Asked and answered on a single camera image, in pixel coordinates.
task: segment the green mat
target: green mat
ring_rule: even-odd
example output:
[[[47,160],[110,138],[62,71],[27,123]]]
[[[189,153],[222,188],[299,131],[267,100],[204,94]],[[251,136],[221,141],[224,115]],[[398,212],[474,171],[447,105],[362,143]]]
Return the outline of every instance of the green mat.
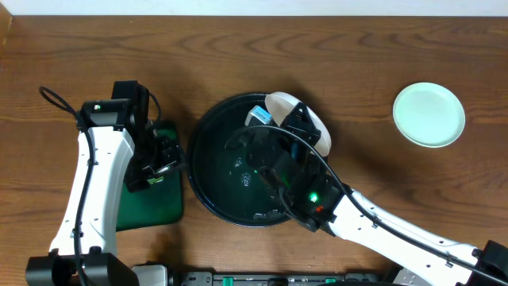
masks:
[[[178,140],[175,125],[161,124],[159,137]],[[160,226],[178,221],[183,214],[180,172],[150,181],[150,188],[130,193],[125,184],[121,189],[118,208],[117,231],[146,226]]]

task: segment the wire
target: wire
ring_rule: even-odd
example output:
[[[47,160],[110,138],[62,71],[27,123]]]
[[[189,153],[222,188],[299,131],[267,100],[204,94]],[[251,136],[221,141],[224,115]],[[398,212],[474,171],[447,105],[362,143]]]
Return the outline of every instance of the wire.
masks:
[[[88,133],[87,124],[84,122],[84,120],[81,118],[81,116],[79,116],[79,114],[76,113],[76,111],[72,108],[72,106],[70,106],[57,93],[55,93],[54,91],[50,90],[47,87],[39,87],[39,92],[40,92],[40,95],[42,95],[42,97],[44,99],[46,99],[48,102],[50,102],[52,105],[72,114],[72,116],[74,116],[81,132],[83,132],[85,134],[85,137],[87,138],[90,159],[88,160],[87,176],[85,177],[85,182],[83,184],[83,190],[81,191],[81,196],[79,197],[78,210],[76,211],[76,220],[75,220],[75,224],[74,224],[74,256],[75,256],[76,268],[78,271],[79,280],[81,282],[81,285],[87,286],[88,285],[87,276],[85,275],[85,272],[83,271],[83,260],[81,259],[81,253],[79,251],[79,239],[81,238],[81,218],[83,216],[83,208],[85,205],[85,198],[87,197],[88,185],[90,184],[90,178],[91,178],[92,170],[94,168],[94,163],[95,163],[94,145],[92,143],[91,136]],[[57,99],[63,105],[60,105],[59,103],[50,99],[46,95],[46,93],[49,93],[52,97]]]
[[[152,93],[148,93],[150,95],[150,97],[153,99],[153,102],[156,104],[157,106],[157,110],[159,111],[159,114],[157,115],[157,119],[155,122],[153,122],[152,126],[150,126],[150,130],[154,130],[156,129],[159,124],[160,124],[160,118],[162,116],[162,110],[160,109],[160,104],[159,104],[159,101],[157,100],[156,96],[153,95]]]
[[[405,234],[402,234],[400,232],[398,232],[397,230],[393,229],[391,226],[388,226],[387,224],[385,224],[383,221],[381,221],[381,219],[379,219],[377,216],[375,216],[374,214],[372,214],[370,211],[367,211],[365,210],[359,203],[358,201],[356,201],[356,199],[352,196],[352,191],[351,190],[348,190],[347,188],[344,187],[344,185],[342,184],[341,182],[341,179],[339,179],[339,177],[337,176],[337,174],[332,170],[332,168],[328,165],[328,163],[326,163],[325,159],[323,159],[321,156],[319,156],[319,152],[312,146],[310,145],[309,143],[307,143],[305,140],[301,139],[298,135],[292,133],[291,131],[288,131],[288,130],[285,130],[283,128],[280,128],[278,126],[265,126],[265,125],[261,125],[261,126],[246,126],[244,128],[241,128],[241,129],[238,129],[236,130],[228,139],[228,141],[225,143],[225,145],[227,145],[229,143],[229,140],[231,140],[231,138],[235,138],[236,136],[238,136],[240,133],[243,133],[244,131],[247,131],[247,130],[251,130],[251,129],[256,129],[256,128],[265,128],[265,129],[271,129],[271,130],[276,130],[280,133],[285,133],[286,135],[289,135],[291,137],[293,137],[294,139],[297,139],[298,141],[300,141],[300,143],[304,144],[310,151],[314,152],[317,156],[317,158],[320,160],[320,162],[325,166],[325,168],[328,170],[328,172],[330,173],[330,175],[332,175],[333,179],[337,182],[338,184],[338,187],[339,189],[344,192],[344,194],[346,195],[346,197],[348,197],[348,199],[351,201],[351,203],[358,209],[358,211],[360,211],[360,213],[362,215],[364,215],[366,218],[369,218],[372,223],[374,223],[375,225],[377,226],[380,226],[382,229],[386,230],[387,232],[389,232],[390,234],[393,234],[395,237],[397,238],[400,238],[402,239],[404,242],[407,242],[413,246],[416,246],[420,249],[423,249],[431,254],[434,254],[436,255],[437,257],[439,258],[442,258],[442,259],[445,259],[448,263],[454,263],[454,264],[457,264],[461,267],[464,267],[465,269],[469,270],[469,271],[472,271],[480,276],[483,276],[489,280],[493,280],[499,284],[502,284],[504,286],[508,286],[508,282],[505,282],[503,280],[500,280],[494,276],[491,276],[481,270],[478,270],[478,269],[475,269],[475,267],[473,265],[470,265],[469,263],[467,262],[464,262],[460,259],[457,259],[456,257],[452,256],[452,255],[449,255],[449,254],[446,254],[446,253],[442,253],[441,251],[439,250],[436,250],[428,245],[425,245],[419,241],[416,241],[414,240],[413,238],[410,238],[408,236],[406,236]]]

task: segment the green light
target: green light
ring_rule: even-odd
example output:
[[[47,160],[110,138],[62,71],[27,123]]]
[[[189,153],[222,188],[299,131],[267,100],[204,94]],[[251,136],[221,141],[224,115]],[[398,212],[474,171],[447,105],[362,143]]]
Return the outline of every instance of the green light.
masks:
[[[311,193],[311,194],[310,194],[309,199],[310,199],[310,201],[311,201],[312,203],[316,203],[316,202],[317,202],[317,200],[318,200],[318,194],[316,194],[316,193]]]

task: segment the white plastic part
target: white plastic part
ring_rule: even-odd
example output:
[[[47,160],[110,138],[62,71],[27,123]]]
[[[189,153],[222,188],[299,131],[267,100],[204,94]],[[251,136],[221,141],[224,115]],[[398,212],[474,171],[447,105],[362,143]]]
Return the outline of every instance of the white plastic part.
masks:
[[[140,286],[167,286],[167,269],[163,265],[142,265],[133,267]]]
[[[121,187],[125,170],[134,153],[133,139],[126,129],[113,131],[113,127],[88,129],[95,147],[95,161],[83,208],[81,253],[87,254],[91,246],[99,246],[103,253],[117,255],[116,225]],[[71,197],[58,234],[49,250],[58,249],[58,254],[74,254],[72,230],[75,225],[79,197],[87,175],[90,157],[84,133],[78,136],[79,159]]]
[[[275,123],[278,126],[284,121],[284,118],[293,110],[293,108],[300,102],[293,95],[289,95],[285,92],[277,91],[270,95],[267,95],[264,100],[264,104],[267,106],[268,112],[273,117]],[[326,129],[325,124],[319,119],[319,117],[309,108],[310,119],[317,129],[321,131],[321,138],[316,143],[314,148],[323,157],[328,156],[330,149],[332,148],[332,138],[330,133]]]
[[[412,225],[371,203],[358,191],[354,191],[353,197],[365,210],[402,234],[442,253],[452,254],[471,266],[476,264],[477,259],[471,255],[474,246],[442,238]],[[468,282],[471,271],[459,265],[450,267],[445,259],[404,242],[381,227],[374,227],[372,221],[364,217],[347,197],[339,202],[333,213],[337,218],[329,226],[337,236],[367,246],[414,272],[431,285],[455,286],[457,282]]]
[[[395,100],[393,115],[404,137],[430,148],[452,144],[466,124],[459,99],[435,83],[415,83],[404,88]]]

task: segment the white backdrop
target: white backdrop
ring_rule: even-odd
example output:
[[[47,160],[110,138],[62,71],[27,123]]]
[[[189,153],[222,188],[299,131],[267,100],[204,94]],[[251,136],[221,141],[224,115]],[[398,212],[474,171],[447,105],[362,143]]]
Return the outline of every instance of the white backdrop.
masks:
[[[12,15],[508,16],[508,0],[0,0]]]

